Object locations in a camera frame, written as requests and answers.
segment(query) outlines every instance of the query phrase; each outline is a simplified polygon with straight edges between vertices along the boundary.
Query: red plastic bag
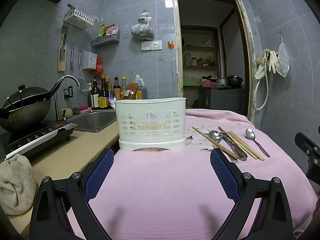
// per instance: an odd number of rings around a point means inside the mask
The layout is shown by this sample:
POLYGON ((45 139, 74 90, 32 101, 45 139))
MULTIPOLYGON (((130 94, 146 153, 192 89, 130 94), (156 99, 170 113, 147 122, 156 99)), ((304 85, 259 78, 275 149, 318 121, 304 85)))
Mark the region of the red plastic bag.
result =
POLYGON ((103 66, 100 61, 101 61, 101 58, 97 57, 96 69, 93 71, 94 74, 98 77, 100 77, 103 73, 103 66))

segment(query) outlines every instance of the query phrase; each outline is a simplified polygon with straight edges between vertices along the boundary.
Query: white hose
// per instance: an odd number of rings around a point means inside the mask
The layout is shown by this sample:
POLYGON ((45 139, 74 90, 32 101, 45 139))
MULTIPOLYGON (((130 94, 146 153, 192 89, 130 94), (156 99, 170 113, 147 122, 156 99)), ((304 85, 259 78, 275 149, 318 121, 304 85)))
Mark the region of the white hose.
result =
POLYGON ((260 85, 260 81, 261 79, 258 80, 258 83, 257 83, 257 86, 256 86, 256 89, 253 93, 253 101, 252 101, 252 106, 253 108, 256 110, 256 111, 260 111, 267 103, 267 100, 268 100, 268 96, 269 96, 269 84, 268 84, 268 76, 267 76, 267 58, 265 58, 265 61, 264 61, 264 76, 266 78, 266 87, 267 87, 267 95, 266 95, 266 99, 264 100, 263 104, 261 107, 259 108, 256 108, 256 100, 257 100, 257 91, 258 91, 258 87, 260 85))

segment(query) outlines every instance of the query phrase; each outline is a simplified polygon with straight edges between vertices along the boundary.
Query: beige countertop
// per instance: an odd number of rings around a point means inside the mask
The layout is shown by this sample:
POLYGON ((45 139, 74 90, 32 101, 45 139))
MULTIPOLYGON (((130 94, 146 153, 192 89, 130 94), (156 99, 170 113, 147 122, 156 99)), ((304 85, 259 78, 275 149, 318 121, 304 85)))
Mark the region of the beige countertop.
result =
MULTIPOLYGON (((70 138, 70 141, 57 143, 32 159, 37 188, 45 176, 53 180, 65 179, 75 171, 82 171, 105 147, 111 147, 118 141, 118 125, 114 122, 99 133, 74 131, 70 138)), ((8 216, 24 238, 29 234, 32 208, 22 215, 8 216)))

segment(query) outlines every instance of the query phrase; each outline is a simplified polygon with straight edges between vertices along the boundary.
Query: metal screw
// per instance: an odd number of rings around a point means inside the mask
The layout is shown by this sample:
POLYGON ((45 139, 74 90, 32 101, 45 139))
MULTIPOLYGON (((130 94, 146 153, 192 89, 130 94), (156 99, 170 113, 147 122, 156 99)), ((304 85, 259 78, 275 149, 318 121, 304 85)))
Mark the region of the metal screw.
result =
POLYGON ((50 179, 50 177, 49 177, 49 176, 45 176, 45 177, 42 179, 42 182, 48 182, 48 181, 49 181, 49 179, 50 179))
POLYGON ((78 179, 80 176, 81 176, 81 173, 80 173, 79 171, 77 171, 77 172, 75 172, 75 173, 72 174, 72 177, 73 177, 74 179, 78 179))
POLYGON ((277 178, 277 177, 275 177, 275 178, 273 178, 273 181, 275 182, 275 183, 280 183, 280 179, 279 178, 277 178))
POLYGON ((243 176, 244 176, 246 179, 251 179, 251 177, 252 177, 252 175, 251 175, 250 173, 248 173, 248 172, 245 172, 245 173, 243 174, 243 176))

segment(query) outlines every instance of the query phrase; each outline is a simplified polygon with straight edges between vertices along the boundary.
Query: stainless steel sink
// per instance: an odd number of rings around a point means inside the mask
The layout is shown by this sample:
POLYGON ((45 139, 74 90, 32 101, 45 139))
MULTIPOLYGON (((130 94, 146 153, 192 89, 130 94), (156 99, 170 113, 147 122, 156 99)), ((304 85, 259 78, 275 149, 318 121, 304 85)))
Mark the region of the stainless steel sink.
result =
POLYGON ((77 131, 100 132, 116 121, 116 111, 111 110, 91 110, 68 119, 68 122, 76 123, 74 128, 77 131))

